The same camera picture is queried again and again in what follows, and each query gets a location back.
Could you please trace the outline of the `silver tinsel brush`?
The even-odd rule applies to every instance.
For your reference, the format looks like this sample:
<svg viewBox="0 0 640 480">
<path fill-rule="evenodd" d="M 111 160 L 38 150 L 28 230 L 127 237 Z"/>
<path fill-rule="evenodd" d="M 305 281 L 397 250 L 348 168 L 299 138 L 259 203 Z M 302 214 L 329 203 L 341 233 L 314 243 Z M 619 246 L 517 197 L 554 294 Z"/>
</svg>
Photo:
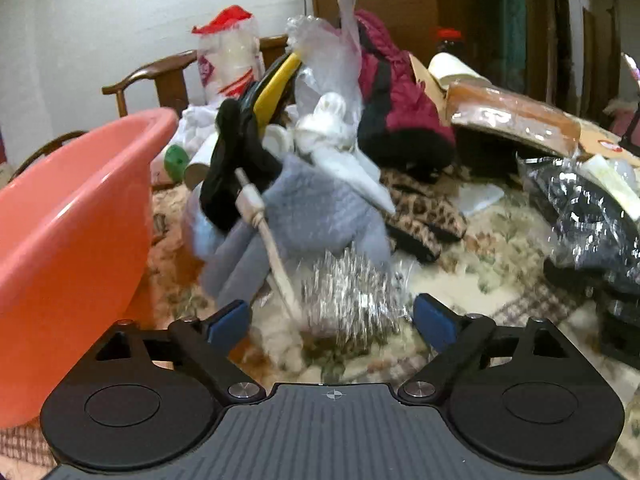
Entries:
<svg viewBox="0 0 640 480">
<path fill-rule="evenodd" d="M 283 262 L 266 219 L 266 191 L 259 192 L 242 170 L 235 175 L 241 185 L 236 206 L 262 237 L 270 264 L 267 278 L 276 279 L 295 321 L 314 336 L 341 341 L 370 341 L 395 327 L 404 306 L 388 266 L 376 266 L 352 246 L 339 255 Z"/>
</svg>

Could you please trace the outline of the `floral quilted tablecloth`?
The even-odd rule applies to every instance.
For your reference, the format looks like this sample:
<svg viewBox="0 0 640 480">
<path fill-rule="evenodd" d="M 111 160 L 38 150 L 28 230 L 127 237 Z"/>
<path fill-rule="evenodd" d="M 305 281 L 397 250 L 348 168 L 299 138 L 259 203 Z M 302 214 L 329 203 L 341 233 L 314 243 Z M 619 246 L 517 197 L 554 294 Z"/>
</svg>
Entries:
<svg viewBox="0 0 640 480">
<path fill-rule="evenodd" d="M 213 300 L 197 284 L 182 278 L 186 270 L 178 209 L 186 190 L 174 188 L 153 196 L 153 209 L 165 218 L 166 236 L 150 252 L 148 270 L 154 301 L 153 321 L 165 327 L 178 314 L 214 312 Z M 639 373 L 601 353 L 596 305 L 572 295 L 544 278 L 548 256 L 548 226 L 529 207 L 525 194 L 508 188 L 497 203 L 472 214 L 464 239 L 446 246 L 432 264 L 401 256 L 401 271 L 409 275 L 413 295 L 428 294 L 459 314 L 481 313 L 498 324 L 523 326 L 531 316 L 545 316 L 580 350 L 616 391 L 625 407 L 626 422 L 611 458 L 624 478 L 639 475 Z M 384 346 L 359 358 L 325 351 L 304 361 L 291 339 L 274 327 L 277 310 L 262 300 L 255 323 L 256 339 L 233 353 L 243 370 L 268 386 L 285 378 L 283 362 L 295 365 L 295 379 L 314 382 L 334 377 L 341 382 L 390 382 L 399 385 L 433 356 L 414 330 L 404 330 Z"/>
</svg>

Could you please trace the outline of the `black glitter plastic bag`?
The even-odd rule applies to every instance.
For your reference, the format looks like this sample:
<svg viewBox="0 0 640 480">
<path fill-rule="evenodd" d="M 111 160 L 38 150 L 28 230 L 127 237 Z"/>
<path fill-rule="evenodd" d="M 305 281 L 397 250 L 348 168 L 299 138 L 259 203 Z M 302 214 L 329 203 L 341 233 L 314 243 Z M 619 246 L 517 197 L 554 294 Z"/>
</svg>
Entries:
<svg viewBox="0 0 640 480">
<path fill-rule="evenodd" d="M 547 221 L 555 270 L 591 278 L 623 294 L 639 291 L 639 228 L 600 184 L 570 158 L 519 158 L 529 203 Z"/>
</svg>

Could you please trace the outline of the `pink plastic basin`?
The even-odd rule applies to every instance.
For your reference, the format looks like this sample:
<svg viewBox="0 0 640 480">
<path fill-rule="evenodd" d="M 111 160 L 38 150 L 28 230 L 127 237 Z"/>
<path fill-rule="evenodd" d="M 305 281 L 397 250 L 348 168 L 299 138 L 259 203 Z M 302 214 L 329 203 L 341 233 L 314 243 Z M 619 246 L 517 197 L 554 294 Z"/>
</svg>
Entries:
<svg viewBox="0 0 640 480">
<path fill-rule="evenodd" d="M 177 128 L 169 108 L 110 122 L 1 191 L 1 426 L 44 400 L 127 309 L 151 247 L 150 165 Z"/>
</svg>

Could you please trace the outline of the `leopard print slipper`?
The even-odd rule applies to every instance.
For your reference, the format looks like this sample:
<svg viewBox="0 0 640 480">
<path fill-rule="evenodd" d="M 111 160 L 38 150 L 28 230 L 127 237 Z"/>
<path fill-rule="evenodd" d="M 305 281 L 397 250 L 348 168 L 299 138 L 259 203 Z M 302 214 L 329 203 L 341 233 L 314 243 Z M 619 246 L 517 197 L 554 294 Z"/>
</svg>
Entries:
<svg viewBox="0 0 640 480">
<path fill-rule="evenodd" d="M 381 183 L 395 205 L 395 212 L 384 212 L 383 218 L 396 248 L 420 263 L 433 263 L 445 244 L 465 236 L 468 222 L 444 194 L 392 168 L 381 170 Z"/>
</svg>

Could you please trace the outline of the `grey knit glove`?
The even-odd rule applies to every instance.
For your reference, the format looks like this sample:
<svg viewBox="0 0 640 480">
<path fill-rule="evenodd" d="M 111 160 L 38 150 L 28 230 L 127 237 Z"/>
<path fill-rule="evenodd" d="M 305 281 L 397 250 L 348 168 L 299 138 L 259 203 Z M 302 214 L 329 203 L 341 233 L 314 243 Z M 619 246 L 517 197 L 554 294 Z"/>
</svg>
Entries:
<svg viewBox="0 0 640 480">
<path fill-rule="evenodd" d="M 266 219 L 285 263 L 339 255 L 352 246 L 386 268 L 390 243 L 382 214 L 351 186 L 289 154 L 280 176 L 262 194 Z M 249 223 L 238 220 L 204 258 L 200 285 L 223 307 L 250 302 L 264 284 L 270 264 L 264 241 Z"/>
</svg>

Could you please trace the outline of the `yellow black tool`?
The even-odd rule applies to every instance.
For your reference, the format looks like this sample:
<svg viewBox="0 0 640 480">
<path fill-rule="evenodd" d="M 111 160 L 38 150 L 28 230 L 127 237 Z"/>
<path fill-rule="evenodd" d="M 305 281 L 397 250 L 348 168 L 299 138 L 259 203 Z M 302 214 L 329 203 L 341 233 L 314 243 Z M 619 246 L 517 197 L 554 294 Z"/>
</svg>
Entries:
<svg viewBox="0 0 640 480">
<path fill-rule="evenodd" d="M 293 80 L 302 65 L 293 52 L 277 58 L 261 80 L 254 81 L 237 99 L 222 102 L 216 118 L 218 140 L 202 183 L 200 206 L 205 217 L 227 234 L 239 220 L 235 200 L 240 185 L 235 170 L 265 191 L 280 174 L 282 164 L 262 147 L 266 125 L 284 110 L 293 95 Z"/>
</svg>

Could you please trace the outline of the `round-back wooden chair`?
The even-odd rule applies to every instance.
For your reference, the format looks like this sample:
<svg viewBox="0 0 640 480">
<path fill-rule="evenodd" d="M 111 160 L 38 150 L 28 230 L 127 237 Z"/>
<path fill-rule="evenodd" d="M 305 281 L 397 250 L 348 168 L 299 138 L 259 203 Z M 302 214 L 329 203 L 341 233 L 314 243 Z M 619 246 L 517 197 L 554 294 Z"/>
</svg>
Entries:
<svg viewBox="0 0 640 480">
<path fill-rule="evenodd" d="M 71 131 L 69 133 L 63 134 L 62 136 L 58 136 L 57 138 L 53 139 L 52 141 L 48 142 L 47 144 L 44 144 L 41 148 L 38 148 L 38 150 L 35 151 L 35 153 L 32 153 L 29 156 L 29 158 L 26 159 L 21 164 L 21 166 L 19 166 L 17 168 L 17 170 L 14 171 L 14 173 L 10 177 L 9 182 L 14 181 L 29 166 L 32 166 L 32 164 L 34 164 L 38 159 L 49 156 L 50 154 L 52 154 L 53 152 L 55 152 L 59 148 L 62 148 L 62 146 L 65 145 L 66 143 L 68 143 L 70 141 L 73 141 L 73 140 L 75 140 L 77 138 L 80 138 L 81 136 L 83 136 L 86 133 L 87 133 L 86 130 Z"/>
</svg>

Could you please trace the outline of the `brown packaged snack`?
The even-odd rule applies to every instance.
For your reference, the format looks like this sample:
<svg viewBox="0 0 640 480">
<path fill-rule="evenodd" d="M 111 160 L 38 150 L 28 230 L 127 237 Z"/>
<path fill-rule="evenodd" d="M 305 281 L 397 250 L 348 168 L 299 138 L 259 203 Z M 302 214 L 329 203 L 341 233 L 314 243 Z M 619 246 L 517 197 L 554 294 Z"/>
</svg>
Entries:
<svg viewBox="0 0 640 480">
<path fill-rule="evenodd" d="M 449 85 L 446 116 L 455 127 L 495 134 L 560 157 L 573 157 L 579 148 L 580 125 L 574 116 L 479 79 Z"/>
</svg>

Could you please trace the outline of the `maroon black glove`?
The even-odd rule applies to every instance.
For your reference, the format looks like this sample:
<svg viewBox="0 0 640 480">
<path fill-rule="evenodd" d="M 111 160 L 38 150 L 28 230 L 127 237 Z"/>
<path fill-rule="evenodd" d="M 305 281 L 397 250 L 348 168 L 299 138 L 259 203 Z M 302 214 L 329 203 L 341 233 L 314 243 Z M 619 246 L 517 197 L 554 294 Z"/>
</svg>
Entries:
<svg viewBox="0 0 640 480">
<path fill-rule="evenodd" d="M 397 47 L 373 13 L 356 12 L 363 111 L 360 150 L 381 168 L 432 183 L 454 160 L 456 139 L 414 76 L 410 54 Z"/>
</svg>

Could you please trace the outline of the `straight-back wooden chair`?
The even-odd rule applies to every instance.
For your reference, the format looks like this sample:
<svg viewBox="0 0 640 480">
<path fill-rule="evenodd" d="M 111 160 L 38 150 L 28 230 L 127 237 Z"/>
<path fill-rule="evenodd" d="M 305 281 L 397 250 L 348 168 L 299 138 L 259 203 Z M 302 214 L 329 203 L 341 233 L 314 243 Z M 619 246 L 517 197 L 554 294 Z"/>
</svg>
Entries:
<svg viewBox="0 0 640 480">
<path fill-rule="evenodd" d="M 161 58 L 134 70 L 117 84 L 103 87 L 102 94 L 114 96 L 119 116 L 125 117 L 128 115 L 126 89 L 140 80 L 152 80 L 155 84 L 160 107 L 171 108 L 178 116 L 181 116 L 189 104 L 183 71 L 195 62 L 195 50 L 169 55 L 167 58 Z"/>
</svg>

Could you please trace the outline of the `white paper cup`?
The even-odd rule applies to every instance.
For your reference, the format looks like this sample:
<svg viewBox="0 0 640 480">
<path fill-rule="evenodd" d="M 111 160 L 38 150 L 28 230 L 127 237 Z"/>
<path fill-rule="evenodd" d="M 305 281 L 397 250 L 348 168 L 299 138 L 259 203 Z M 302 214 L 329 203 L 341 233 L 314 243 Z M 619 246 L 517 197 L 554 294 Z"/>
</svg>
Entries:
<svg viewBox="0 0 640 480">
<path fill-rule="evenodd" d="M 435 54 L 427 69 L 439 88 L 444 91 L 448 90 L 450 84 L 457 81 L 478 80 L 483 84 L 490 84 L 489 79 L 477 73 L 460 58 L 447 52 Z"/>
</svg>

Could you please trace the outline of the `clear plastic bag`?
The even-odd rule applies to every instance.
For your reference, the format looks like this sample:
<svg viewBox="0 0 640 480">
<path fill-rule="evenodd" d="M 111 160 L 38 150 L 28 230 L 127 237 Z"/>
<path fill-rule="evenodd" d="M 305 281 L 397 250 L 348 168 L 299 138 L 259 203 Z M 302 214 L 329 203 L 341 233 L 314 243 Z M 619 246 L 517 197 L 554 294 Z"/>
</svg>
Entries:
<svg viewBox="0 0 640 480">
<path fill-rule="evenodd" d="M 300 117 L 314 111 L 320 98 L 339 94 L 346 106 L 345 122 L 357 128 L 363 109 L 359 87 L 361 50 L 356 0 L 337 0 L 340 26 L 323 18 L 299 15 L 286 23 L 288 46 L 302 61 L 295 79 L 294 96 Z"/>
</svg>

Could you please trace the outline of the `dark bottle red flower cap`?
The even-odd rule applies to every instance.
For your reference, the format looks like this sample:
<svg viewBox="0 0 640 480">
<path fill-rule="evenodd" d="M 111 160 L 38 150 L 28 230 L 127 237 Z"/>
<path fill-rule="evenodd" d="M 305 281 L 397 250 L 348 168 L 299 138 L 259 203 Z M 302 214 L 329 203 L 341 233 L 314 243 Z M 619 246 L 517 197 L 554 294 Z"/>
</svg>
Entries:
<svg viewBox="0 0 640 480">
<path fill-rule="evenodd" d="M 464 58 L 465 46 L 462 31 L 451 27 L 439 27 L 436 30 L 437 52 L 448 53 L 456 58 Z"/>
</svg>

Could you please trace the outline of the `brown wooden wardrobe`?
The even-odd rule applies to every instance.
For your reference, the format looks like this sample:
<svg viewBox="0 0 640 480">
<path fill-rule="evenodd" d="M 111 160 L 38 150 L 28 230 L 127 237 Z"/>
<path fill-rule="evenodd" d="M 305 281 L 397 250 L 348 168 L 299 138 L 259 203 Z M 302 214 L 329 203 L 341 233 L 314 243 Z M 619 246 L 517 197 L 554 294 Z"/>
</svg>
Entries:
<svg viewBox="0 0 640 480">
<path fill-rule="evenodd" d="M 548 98 L 549 0 L 357 0 L 423 63 L 457 33 L 454 54 L 499 87 Z"/>
</svg>

